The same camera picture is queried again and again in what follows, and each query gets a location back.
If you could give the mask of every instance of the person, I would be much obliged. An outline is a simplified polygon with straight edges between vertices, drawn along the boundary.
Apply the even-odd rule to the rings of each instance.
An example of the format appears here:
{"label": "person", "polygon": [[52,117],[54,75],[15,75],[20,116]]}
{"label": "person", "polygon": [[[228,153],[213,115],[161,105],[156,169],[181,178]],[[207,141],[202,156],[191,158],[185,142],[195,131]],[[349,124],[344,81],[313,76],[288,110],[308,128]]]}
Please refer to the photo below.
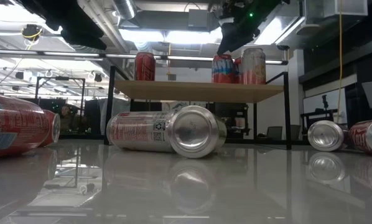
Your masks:
{"label": "person", "polygon": [[75,131],[79,128],[80,116],[72,114],[68,106],[63,106],[60,113],[60,130],[61,131]]}

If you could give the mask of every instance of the soda can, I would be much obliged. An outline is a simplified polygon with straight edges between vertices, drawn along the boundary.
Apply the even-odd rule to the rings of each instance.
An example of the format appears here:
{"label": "soda can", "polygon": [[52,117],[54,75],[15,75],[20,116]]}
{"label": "soda can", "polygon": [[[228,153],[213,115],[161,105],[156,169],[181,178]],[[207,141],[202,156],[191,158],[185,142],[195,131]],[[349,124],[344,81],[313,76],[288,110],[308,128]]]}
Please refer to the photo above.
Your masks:
{"label": "soda can", "polygon": [[48,133],[48,117],[38,105],[0,95],[0,156],[36,148]]}
{"label": "soda can", "polygon": [[266,84],[266,56],[260,48],[246,49],[241,58],[243,84]]}
{"label": "soda can", "polygon": [[243,77],[243,67],[241,65],[241,57],[236,58],[235,64],[234,64],[234,77],[233,77],[233,83],[242,83],[242,77]]}
{"label": "soda can", "polygon": [[156,79],[156,60],[149,52],[139,52],[135,57],[135,80],[154,81]]}
{"label": "soda can", "polygon": [[233,60],[231,55],[216,55],[212,60],[212,82],[233,83]]}
{"label": "soda can", "polygon": [[177,152],[200,158],[220,148],[226,139],[226,126],[201,106],[180,111],[127,112],[111,118],[109,141],[117,147],[137,151]]}
{"label": "soda can", "polygon": [[44,110],[44,113],[49,119],[49,133],[47,138],[39,147],[48,146],[52,143],[56,143],[59,140],[60,135],[60,116],[49,110]]}
{"label": "soda can", "polygon": [[308,130],[308,140],[319,151],[343,149],[347,146],[348,129],[333,121],[317,121]]}
{"label": "soda can", "polygon": [[353,125],[349,132],[349,138],[357,149],[372,154],[372,120]]}

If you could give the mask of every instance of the glossy floor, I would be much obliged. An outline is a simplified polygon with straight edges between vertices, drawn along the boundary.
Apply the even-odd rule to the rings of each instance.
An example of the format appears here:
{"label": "glossy floor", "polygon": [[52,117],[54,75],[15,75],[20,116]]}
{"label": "glossy floor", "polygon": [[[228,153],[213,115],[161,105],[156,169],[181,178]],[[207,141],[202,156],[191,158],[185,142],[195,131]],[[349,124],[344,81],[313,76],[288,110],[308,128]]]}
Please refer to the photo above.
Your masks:
{"label": "glossy floor", "polygon": [[0,223],[372,223],[372,157],[294,148],[196,160],[59,141],[0,159]]}

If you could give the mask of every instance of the can label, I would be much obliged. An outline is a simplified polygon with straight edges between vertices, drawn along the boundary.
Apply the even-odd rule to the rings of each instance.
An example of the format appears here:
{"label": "can label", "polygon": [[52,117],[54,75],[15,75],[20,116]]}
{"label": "can label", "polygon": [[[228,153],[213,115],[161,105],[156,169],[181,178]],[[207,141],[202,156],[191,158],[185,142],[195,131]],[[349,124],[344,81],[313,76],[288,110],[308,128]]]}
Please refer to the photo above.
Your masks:
{"label": "can label", "polygon": [[233,60],[230,55],[216,55],[212,61],[212,82],[233,82]]}
{"label": "can label", "polygon": [[135,58],[135,80],[154,81],[156,78],[156,60],[151,53],[139,52]]}
{"label": "can label", "polygon": [[234,70],[233,83],[242,83],[243,67],[241,65],[241,58],[235,60]]}
{"label": "can label", "polygon": [[0,95],[0,150],[35,148],[48,132],[48,118],[39,106]]}
{"label": "can label", "polygon": [[241,60],[243,84],[266,84],[266,56],[262,50],[246,49]]}
{"label": "can label", "polygon": [[349,131],[349,139],[355,147],[361,151],[372,154],[372,149],[367,145],[366,133],[368,127],[372,124],[370,121],[362,121],[352,126]]}
{"label": "can label", "polygon": [[112,141],[167,141],[165,125],[173,112],[127,112],[111,123]]}

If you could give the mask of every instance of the wooden shelf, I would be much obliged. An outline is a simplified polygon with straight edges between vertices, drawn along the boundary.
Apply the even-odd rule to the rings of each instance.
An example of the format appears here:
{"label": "wooden shelf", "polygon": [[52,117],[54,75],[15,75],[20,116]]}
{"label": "wooden shelf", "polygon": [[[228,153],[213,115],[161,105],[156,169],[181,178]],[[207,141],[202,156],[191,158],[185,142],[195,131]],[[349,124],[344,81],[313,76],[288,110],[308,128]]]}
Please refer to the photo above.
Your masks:
{"label": "wooden shelf", "polygon": [[115,88],[135,100],[257,103],[283,92],[280,85],[117,80]]}

